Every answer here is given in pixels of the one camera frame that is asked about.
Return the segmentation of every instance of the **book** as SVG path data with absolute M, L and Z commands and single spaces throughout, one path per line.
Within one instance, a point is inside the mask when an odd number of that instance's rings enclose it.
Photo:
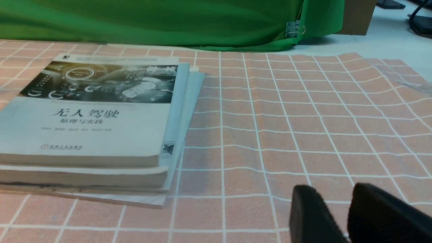
M 187 86 L 184 93 L 184 102 L 181 112 L 181 118 L 178 122 L 179 131 L 176 140 L 176 148 L 173 150 L 172 162 L 168 170 L 168 176 L 165 179 L 164 185 L 159 189 L 151 191 L 131 191 L 124 189 L 102 189 L 102 188 L 77 188 L 77 187 L 60 187 L 60 186 L 44 186 L 44 185 L 17 185 L 13 183 L 3 183 L 0 187 L 6 190 L 16 190 L 31 193 L 41 193 L 54 196 L 64 196 L 72 198 L 80 198 L 95 201 L 122 203 L 127 205 L 152 206 L 162 207 L 166 199 L 166 190 L 170 188 L 174 177 L 177 161 L 183 151 L 183 144 L 186 138 L 186 133 L 194 113 L 197 98 L 200 93 L 201 86 L 204 80 L 204 74 L 198 73 L 196 69 L 191 68 Z
M 0 111 L 0 163 L 159 166 L 172 153 L 188 72 L 178 58 L 61 54 Z

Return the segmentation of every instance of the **green cloth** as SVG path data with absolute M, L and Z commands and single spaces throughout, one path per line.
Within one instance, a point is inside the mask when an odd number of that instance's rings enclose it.
M 0 0 L 0 39 L 281 51 L 342 28 L 345 0 Z M 300 17 L 296 38 L 286 23 Z

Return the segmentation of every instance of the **grid mat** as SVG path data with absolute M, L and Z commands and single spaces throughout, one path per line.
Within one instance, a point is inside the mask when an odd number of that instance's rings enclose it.
M 0 242 L 290 242 L 292 188 L 342 230 L 356 182 L 432 214 L 432 99 L 400 60 L 0 41 L 0 109 L 60 53 L 179 56 L 206 73 L 164 209 L 0 194 Z

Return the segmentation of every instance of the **book cover image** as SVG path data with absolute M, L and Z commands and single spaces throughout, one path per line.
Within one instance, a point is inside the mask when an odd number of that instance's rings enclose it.
M 19 96 L 88 102 L 170 103 L 176 73 L 174 65 L 53 61 Z
M 187 71 L 178 58 L 60 55 L 0 112 L 0 154 L 159 155 Z

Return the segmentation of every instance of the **white grid line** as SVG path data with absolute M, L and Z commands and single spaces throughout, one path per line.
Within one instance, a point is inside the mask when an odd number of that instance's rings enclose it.
M 18 218 L 19 213 L 21 212 L 22 208 L 24 207 L 25 203 L 27 202 L 27 200 L 29 199 L 31 194 L 27 194 L 25 196 L 25 198 L 22 200 L 21 204 L 18 207 L 18 210 L 16 210 L 16 213 L 14 214 L 14 216 L 12 217 L 12 219 L 10 220 L 10 222 L 8 224 L 4 225 L 4 230 L 2 232 L 2 234 L 0 235 L 0 242 L 3 241 L 4 236 L 6 235 L 7 231 L 13 226 L 13 223 L 15 222 L 15 220 Z
M 390 84 L 390 86 L 392 86 L 392 87 L 394 87 L 393 86 L 393 84 L 388 80 L 388 78 L 385 76 L 385 75 L 383 75 L 383 77 L 387 80 L 387 82 Z M 411 107 L 408 105 L 408 104 L 412 104 L 411 102 L 405 102 L 404 101 L 404 99 L 402 99 L 402 97 L 400 96 L 400 94 L 395 90 L 395 93 L 398 95 L 398 97 L 399 97 L 399 99 L 401 100 L 401 101 L 403 101 L 404 102 L 404 104 L 408 107 L 408 109 L 410 110 L 410 112 L 413 114 L 413 115 L 415 115 L 416 117 L 418 117 L 417 116 L 417 114 L 416 113 L 414 113 L 414 111 L 411 109 Z M 380 110 L 380 109 L 378 109 L 378 107 L 376 107 L 376 109 L 378 110 L 378 111 L 380 111 L 381 112 L 381 114 L 383 114 L 384 115 L 384 113 L 383 113 L 383 111 L 382 110 Z M 432 131 L 432 129 L 426 124 L 426 123 L 424 123 L 423 122 L 423 120 L 422 119 L 420 119 L 420 121 L 424 124 L 424 125 L 426 125 L 431 131 Z M 390 126 L 390 128 L 395 132 L 395 129 L 393 128 L 393 125 L 390 123 L 390 121 L 387 119 L 387 123 L 389 124 L 389 126 Z M 428 176 L 430 176 L 431 178 L 432 178 L 432 175 L 431 175 L 431 173 L 429 173 L 429 171 L 427 170 L 427 168 L 424 166 L 424 164 L 422 163 L 422 161 L 419 159 L 419 157 L 418 157 L 418 153 L 414 153 L 412 150 L 411 150 L 411 148 L 405 143 L 405 141 L 402 139 L 402 137 L 401 136 L 399 136 L 398 137 L 399 138 L 399 140 L 401 141 L 401 143 L 405 146 L 405 148 L 410 152 L 410 153 L 412 153 L 413 154 L 413 156 L 416 158 L 416 160 L 419 162 L 419 164 L 421 165 L 421 167 L 423 168 L 423 170 L 428 174 Z
M 210 75 L 207 75 L 206 77 L 208 77 L 208 78 L 219 78 L 219 76 L 210 76 Z M 238 77 L 238 76 L 221 76 L 222 78 L 241 78 L 241 79 L 246 79 L 245 77 Z M 272 78 L 264 78 L 264 77 L 255 77 L 255 76 L 252 76 L 252 77 L 249 77 L 249 78 L 258 78 L 258 79 L 263 79 L 263 80 L 273 80 Z M 335 83 L 366 83 L 366 82 L 371 82 L 371 81 L 374 81 L 374 80 L 377 80 L 377 79 L 379 79 L 379 78 L 381 78 L 381 77 L 376 77 L 376 78 L 372 78 L 372 79 L 369 79 L 369 80 L 365 80 L 365 81 L 354 81 L 354 80 L 352 80 L 352 81 L 341 81 L 341 80 L 329 80 L 329 82 L 335 82 Z M 277 78 L 275 78 L 277 81 L 300 81 L 300 77 L 299 77 L 299 79 L 277 79 Z M 314 79 L 303 79 L 303 81 L 318 81 L 318 82 L 326 82 L 325 80 L 314 80 Z
M 211 129 L 217 129 L 220 128 L 219 126 L 216 127 L 208 127 L 208 128 L 189 128 L 189 130 L 211 130 Z M 223 126 L 222 128 L 226 129 L 232 129 L 237 131 L 251 131 L 255 132 L 254 129 L 246 129 L 246 128 L 233 128 L 230 126 Z M 294 133 L 294 134 L 310 134 L 310 135 L 344 135 L 344 136 L 379 136 L 379 137 L 420 137 L 424 135 L 432 135 L 432 133 L 419 133 L 419 134 L 413 134 L 413 135 L 388 135 L 388 134 L 379 134 L 379 133 L 332 133 L 332 132 L 304 132 L 304 131 L 277 131 L 277 130 L 269 130 L 269 129 L 263 129 L 258 130 L 258 132 L 273 132 L 273 133 Z
M 243 64 L 244 64 L 244 66 L 246 68 L 245 54 L 243 53 L 242 55 L 243 55 Z M 254 103 L 252 102 L 252 93 L 251 93 L 251 90 L 249 90 L 249 99 L 250 99 L 250 102 L 251 102 L 252 114 L 254 115 L 253 117 L 254 117 L 254 126 L 255 126 L 255 130 L 256 130 L 255 136 L 256 136 L 256 139 L 257 139 L 257 146 L 258 146 L 258 149 L 261 149 L 260 136 L 259 136 L 259 133 L 258 133 L 257 118 L 255 116 L 255 107 L 254 107 Z M 263 154 L 262 154 L 261 150 L 258 152 L 258 154 L 260 156 L 261 168 L 262 168 L 262 170 L 265 171 Z M 267 188 L 268 195 L 270 196 L 270 204 L 271 204 L 271 210 L 272 210 L 272 213 L 273 213 L 274 226 L 275 226 L 276 230 L 278 230 L 279 229 L 279 222 L 277 220 L 276 208 L 275 208 L 275 205 L 274 205 L 274 201 L 273 201 L 273 197 L 272 197 L 272 192 L 271 192 L 271 188 L 270 188 L 270 185 L 269 185 L 266 173 L 264 173 L 264 181 L 266 183 L 266 188 Z M 277 236 L 277 242 L 281 243 L 280 242 L 280 234 L 279 234 L 279 232 L 277 232 L 276 236 Z
M 213 110 L 213 111 L 205 111 L 205 112 L 194 112 L 194 114 L 206 114 L 206 113 L 215 113 L 215 112 L 219 112 L 219 110 Z M 233 112 L 223 112 L 226 114 L 231 114 L 231 115 L 252 115 L 252 114 L 248 114 L 248 113 L 233 113 Z M 285 117 L 285 115 L 272 115 L 272 114 L 264 114 L 264 113 L 260 113 L 260 114 L 256 114 L 256 115 L 265 115 L 265 116 L 275 116 L 275 117 Z M 318 115 L 287 115 L 288 117 L 318 117 Z M 346 118 L 351 118 L 351 115 L 321 115 L 322 117 L 346 117 Z M 386 119 L 383 116 L 364 116 L 364 115 L 356 115 L 356 117 L 358 118 L 372 118 L 372 119 Z M 432 117 L 432 115 L 425 115 L 419 118 L 429 118 Z M 414 121 L 414 120 L 418 120 L 418 118 L 400 118 L 400 117 L 387 117 L 387 119 L 389 120 L 406 120 L 406 121 Z
M 395 89 L 400 89 L 403 88 L 404 86 L 399 86 L 399 87 L 393 87 L 391 89 L 388 90 L 384 90 L 384 91 L 380 91 L 380 92 L 348 92 L 348 91 L 337 91 L 338 93 L 342 93 L 342 94 L 382 94 L 382 93 L 386 93 L 386 92 L 390 92 L 393 91 Z M 219 87 L 212 87 L 212 86 L 202 86 L 202 88 L 207 88 L 207 89 L 220 89 Z M 247 90 L 247 88 L 244 87 L 222 87 L 222 89 L 226 89 L 226 90 L 235 90 L 235 89 L 239 89 L 239 90 Z M 261 87 L 255 87 L 255 88 L 251 88 L 251 90 L 270 90 L 270 91 L 276 91 L 276 89 L 267 89 L 267 88 L 261 88 Z M 283 89 L 279 89 L 279 91 L 290 91 L 290 92 L 300 92 L 300 93 L 305 93 L 306 90 L 283 90 Z M 335 91 L 329 91 L 329 90 L 310 90 L 308 89 L 308 91 L 310 92 L 317 92 L 317 93 L 334 93 Z
M 222 64 L 221 64 L 221 52 L 219 52 L 219 109 L 220 109 L 220 162 L 221 168 L 225 168 L 224 161 L 224 147 L 223 147 L 223 112 L 222 112 Z M 222 234 L 223 243 L 226 243 L 226 208 L 225 208 L 225 171 L 221 172 L 221 189 L 222 189 L 222 229 L 224 233 Z
M 417 118 L 417 119 L 419 119 L 420 120 L 420 122 L 424 125 L 424 126 L 426 126 L 427 128 L 429 128 L 429 130 L 430 131 L 432 131 L 432 128 L 429 126 L 429 125 L 427 125 L 424 121 L 423 121 L 423 119 L 421 119 L 412 109 L 411 109 L 411 106 L 409 106 L 408 104 L 407 104 L 407 102 L 402 98 L 402 96 L 399 94 L 399 92 L 396 90 L 396 88 L 394 87 L 394 85 L 388 80 L 388 78 L 387 77 L 385 77 L 385 79 L 386 79 L 386 81 L 390 84 L 390 86 L 393 88 L 393 90 L 395 91 L 395 93 L 397 94 L 397 96 L 400 98 L 400 100 L 401 101 L 403 101 L 404 103 L 405 103 L 405 106 L 410 110 L 410 112 Z M 432 175 L 429 173 L 429 171 L 427 170 L 427 168 L 426 168 L 426 166 L 423 164 L 423 162 L 421 161 L 421 159 L 416 155 L 416 154 L 414 154 L 414 156 L 416 157 L 416 159 L 417 159 L 417 161 L 420 163 L 420 166 L 426 171 L 426 173 L 432 178 Z
M 198 99 L 219 99 L 219 98 L 215 98 L 215 97 L 199 97 Z M 405 105 L 405 104 L 418 103 L 418 102 L 421 102 L 421 101 L 424 101 L 424 100 L 428 100 L 428 99 L 431 99 L 431 98 L 423 98 L 423 99 L 419 99 L 417 101 L 411 101 L 411 102 L 399 103 L 399 104 L 376 105 L 376 104 L 372 103 L 372 101 L 371 101 L 370 105 L 348 104 L 348 103 L 345 103 L 345 105 L 347 105 L 347 106 L 369 106 L 369 107 L 376 107 L 376 106 L 377 107 L 380 107 L 380 106 L 401 106 L 401 105 Z M 222 100 L 224 100 L 224 101 L 248 101 L 248 100 L 245 100 L 245 99 L 222 99 Z M 253 100 L 252 102 L 280 103 L 278 101 L 271 101 L 271 100 L 264 100 L 264 99 L 256 99 L 256 100 Z M 316 105 L 334 105 L 334 106 L 342 105 L 342 103 L 336 103 L 335 104 L 335 103 L 321 103 L 321 102 L 288 102 L 288 101 L 284 101 L 282 103 L 283 104 L 304 104 L 304 105 L 312 105 L 312 104 L 316 104 Z
M 267 173 L 271 175 L 293 175 L 293 176 L 335 176 L 335 177 L 370 177 L 370 178 L 390 178 L 390 177 L 410 177 L 414 179 L 430 179 L 429 176 L 413 176 L 413 175 L 407 175 L 407 174 L 397 174 L 397 175 L 348 175 L 348 174 L 331 174 L 331 173 L 297 173 L 297 172 L 287 172 L 287 171 L 277 171 L 277 172 L 271 172 L 271 171 L 263 171 L 259 169 L 255 169 L 252 167 L 247 166 L 236 166 L 236 167 L 229 167 L 224 169 L 181 169 L 181 171 L 195 171 L 195 172 L 208 172 L 208 171 L 227 171 L 227 170 L 236 170 L 236 169 L 248 169 L 259 173 Z
M 274 82 L 274 85 L 275 85 L 276 90 L 277 90 L 277 94 L 278 94 L 278 97 L 279 97 L 279 101 L 280 101 L 280 103 L 281 103 L 282 110 L 283 110 L 283 113 L 284 113 L 285 118 L 286 118 L 286 123 L 287 123 L 287 125 L 288 125 L 289 130 L 292 131 L 291 122 L 289 121 L 289 118 L 288 118 L 288 115 L 287 115 L 287 113 L 286 113 L 285 107 L 284 107 L 283 104 L 282 104 L 282 97 L 281 97 L 281 95 L 280 95 L 280 90 L 279 90 L 279 87 L 278 87 L 278 85 L 277 85 L 277 83 L 276 83 L 276 80 L 274 79 L 273 70 L 271 69 L 270 61 L 269 61 L 269 57 L 268 57 L 267 54 L 266 54 L 266 59 L 267 59 L 267 62 L 268 62 L 268 64 L 269 64 L 269 67 L 270 67 L 270 73 L 271 73 L 271 75 L 272 75 L 272 77 L 273 77 L 273 82 Z M 294 134 L 291 134 L 291 136 L 292 136 L 292 140 L 293 140 L 293 142 L 294 142 L 295 149 L 296 149 L 297 154 L 298 154 L 298 156 L 299 156 L 300 163 L 302 164 L 303 171 L 305 172 L 305 176 L 306 176 L 306 180 L 308 181 L 308 185 L 312 185 L 312 183 L 311 183 L 311 179 L 309 178 L 308 171 L 307 171 L 307 169 L 306 169 L 306 165 L 305 165 L 305 163 L 304 163 L 304 161 L 303 161 L 303 156 L 302 156 L 302 154 L 300 153 L 299 145 L 297 144 L 297 139 L 295 138 Z
M 118 232 L 121 227 L 121 222 L 123 221 L 124 213 L 126 212 L 126 205 L 123 205 L 120 213 L 120 218 L 118 219 L 117 228 L 115 229 L 114 236 L 112 237 L 112 243 L 117 241 Z
M 304 89 L 306 90 L 306 93 L 307 93 L 309 99 L 312 101 L 312 97 L 311 97 L 311 95 L 310 95 L 310 93 L 309 93 L 309 91 L 308 91 L 308 89 L 307 89 L 307 87 L 306 87 L 306 85 L 305 85 L 305 83 L 304 83 L 303 81 L 302 81 L 302 85 L 303 85 Z M 318 114 L 318 117 L 319 117 L 319 119 L 320 119 L 320 121 L 321 121 L 321 125 L 322 125 L 323 128 L 324 128 L 325 134 L 327 134 L 327 137 L 328 137 L 328 139 L 330 140 L 331 146 L 333 147 L 334 151 L 336 152 L 337 158 L 339 159 L 339 162 L 340 162 L 340 164 L 342 165 L 343 170 L 344 170 L 345 173 L 348 175 L 348 179 L 349 179 L 349 181 L 351 182 L 351 184 L 354 186 L 354 181 L 353 181 L 353 179 L 351 178 L 351 176 L 350 176 L 350 174 L 349 174 L 349 171 L 348 171 L 348 169 L 346 168 L 345 163 L 343 162 L 342 157 L 340 156 L 339 151 L 338 151 L 336 145 L 335 145 L 334 142 L 333 142 L 332 137 L 330 136 L 330 134 L 329 134 L 329 132 L 328 132 L 328 130 L 327 130 L 326 125 L 324 124 L 324 120 L 323 120 L 323 118 L 321 117 L 321 115 L 320 115 L 320 113 L 319 113 L 317 107 L 315 106 L 315 104 L 312 104 L 312 106 L 314 107 L 315 112 Z
M 351 73 L 346 69 L 346 67 L 343 66 L 343 68 L 345 68 L 345 70 L 347 71 L 348 75 L 349 75 L 351 78 L 353 78 L 352 75 L 351 75 Z M 362 91 L 364 91 L 364 89 L 363 89 L 363 88 L 362 88 L 358 83 L 356 83 L 356 84 L 357 84 L 357 86 L 359 87 L 359 89 L 361 89 Z M 372 102 L 372 100 L 369 98 L 369 96 L 368 96 L 367 94 L 365 94 L 365 96 L 366 96 L 366 98 L 369 100 L 369 102 L 371 102 L 372 104 L 374 104 L 374 103 Z M 379 110 L 378 107 L 376 107 L 376 106 L 375 106 L 375 108 L 376 108 L 379 112 L 381 112 L 381 114 L 383 115 L 383 117 L 385 117 L 385 114 L 382 112 L 382 110 Z M 358 126 L 358 124 L 357 124 L 357 119 L 354 118 L 354 120 L 355 120 L 355 122 L 356 122 L 357 128 L 358 128 L 358 129 L 361 129 L 360 126 Z M 392 131 L 393 131 L 395 134 L 397 134 L 397 132 L 395 131 L 395 129 L 394 129 L 393 126 L 391 125 L 390 121 L 389 121 L 388 119 L 386 119 L 386 120 L 387 120 L 387 123 L 388 123 L 389 127 L 392 129 Z M 366 139 L 366 142 L 368 143 L 368 145 L 370 146 L 370 148 L 372 149 L 372 151 L 373 151 L 374 153 L 376 153 L 376 150 L 375 150 L 375 148 L 372 146 L 372 144 L 371 144 L 371 142 L 369 141 L 368 137 L 365 135 L 364 138 Z M 378 154 L 376 154 L 376 157 L 378 158 L 378 161 L 380 162 L 381 166 L 384 168 L 385 172 L 386 172 L 388 175 L 391 175 L 391 173 L 390 173 L 390 171 L 388 170 L 388 168 L 386 167 L 386 165 L 382 162 L 381 157 L 378 156 Z M 399 194 L 402 196 L 402 199 L 403 199 L 405 202 L 408 202 L 407 197 L 404 195 L 404 193 L 403 193 L 402 190 L 400 189 L 399 185 L 396 183 L 396 180 L 395 180 L 393 177 L 391 177 L 390 179 L 391 179 L 391 181 L 393 182 L 394 186 L 396 187 L 396 190 L 397 190 L 397 191 L 399 192 Z
M 12 82 L 13 80 L 15 80 L 17 77 L 19 77 L 25 70 L 27 70 L 28 69 L 28 67 L 30 66 L 30 64 L 32 64 L 32 62 L 34 62 L 35 60 L 37 60 L 41 55 L 43 55 L 47 50 L 48 50 L 48 48 L 46 48 L 44 51 L 42 51 L 38 56 L 36 56 L 35 58 L 33 58 L 32 59 L 32 61 L 31 62 L 29 62 L 28 64 L 27 64 L 27 66 L 25 66 L 14 78 L 12 78 L 11 80 L 9 80 L 9 81 L 7 81 L 6 83 L 4 83 L 2 86 L 0 86 L 0 89 L 2 89 L 3 87 L 5 87 L 6 85 L 8 85 L 10 82 Z
M 207 67 L 207 68 L 215 68 L 215 67 L 213 67 L 213 66 L 203 66 L 203 65 L 200 65 L 199 67 Z M 256 69 L 256 70 L 268 70 L 268 68 L 262 68 L 262 67 L 247 67 L 247 68 L 242 68 L 242 67 L 221 67 L 222 69 L 238 69 L 238 70 L 246 70 L 246 72 L 247 72 L 247 70 L 249 70 L 249 69 Z M 366 70 L 366 69 L 369 69 L 369 68 L 374 68 L 373 66 L 371 66 L 371 67 L 365 67 L 365 68 L 362 68 L 362 69 L 358 69 L 358 70 L 355 70 L 355 71 L 353 71 L 353 72 L 358 72 L 358 71 L 363 71 L 363 70 Z M 273 70 L 274 71 L 296 71 L 295 69 L 278 69 L 278 68 L 273 68 Z M 300 72 L 321 72 L 321 71 L 319 71 L 319 70 L 299 70 Z M 326 73 L 340 73 L 340 74 L 344 74 L 345 72 L 341 72 L 341 71 L 323 71 L 323 72 L 326 72 Z
M 19 52 L 20 50 L 22 50 L 23 48 L 19 48 L 17 49 L 15 52 L 13 52 L 12 54 L 10 54 L 9 56 L 2 56 L 2 58 L 5 58 L 3 61 L 0 62 L 0 66 L 7 61 L 9 58 L 14 58 L 14 55 Z
M 249 150 L 253 150 L 253 151 L 259 151 L 259 149 L 256 148 L 252 148 L 252 147 L 247 147 L 247 146 L 242 146 L 242 145 L 238 145 L 238 144 L 225 144 L 224 147 L 240 147 L 240 148 L 244 148 L 244 149 L 249 149 Z M 219 145 L 216 146 L 185 146 L 184 148 L 186 149 L 209 149 L 209 148 L 220 148 Z M 284 150 L 284 149 L 273 149 L 273 148 L 263 148 L 261 149 L 261 151 L 280 151 L 280 152 L 297 152 L 297 150 Z M 300 152 L 302 153 L 331 153 L 331 154 L 336 154 L 336 152 L 334 151 L 308 151 L 308 150 L 300 150 Z M 352 155 L 356 155 L 356 154 L 364 154 L 364 155 L 375 155 L 375 153 L 361 153 L 361 152 L 339 152 L 340 154 L 352 154 Z M 392 152 L 377 152 L 377 154 L 393 154 L 393 155 L 413 155 L 413 153 L 392 153 Z M 427 156 L 431 156 L 432 153 L 416 153 L 417 155 L 427 155 Z
M 5 227 L 7 224 L 0 224 L 0 227 Z M 45 224 L 15 224 L 11 228 L 20 229 L 49 229 L 59 230 L 61 226 L 45 225 Z M 115 231 L 117 228 L 103 228 L 103 227 L 73 227 L 67 226 L 66 230 L 92 230 L 92 231 Z M 288 231 L 288 228 L 279 229 L 227 229 L 227 230 L 205 230 L 205 229 L 173 229 L 173 233 L 276 233 Z M 170 232 L 169 228 L 153 229 L 153 228 L 120 228 L 121 232 Z
M 67 216 L 66 216 L 66 218 L 65 218 L 65 220 L 64 220 L 64 222 L 63 222 L 63 225 L 62 225 L 62 227 L 61 227 L 61 229 L 60 229 L 60 232 L 58 233 L 58 235 L 57 235 L 57 237 L 56 237 L 54 243 L 59 243 L 60 238 L 62 237 L 62 235 L 63 235 L 63 233 L 64 233 L 64 230 L 65 230 L 65 228 L 67 227 L 67 223 L 69 222 L 69 219 L 70 219 L 70 217 L 72 216 L 73 210 L 75 210 L 75 207 L 76 207 L 76 204 L 77 204 L 77 203 L 78 203 L 78 199 L 75 199 L 75 200 L 73 201 L 72 206 L 71 206 L 70 209 L 69 209 L 69 212 L 67 213 Z

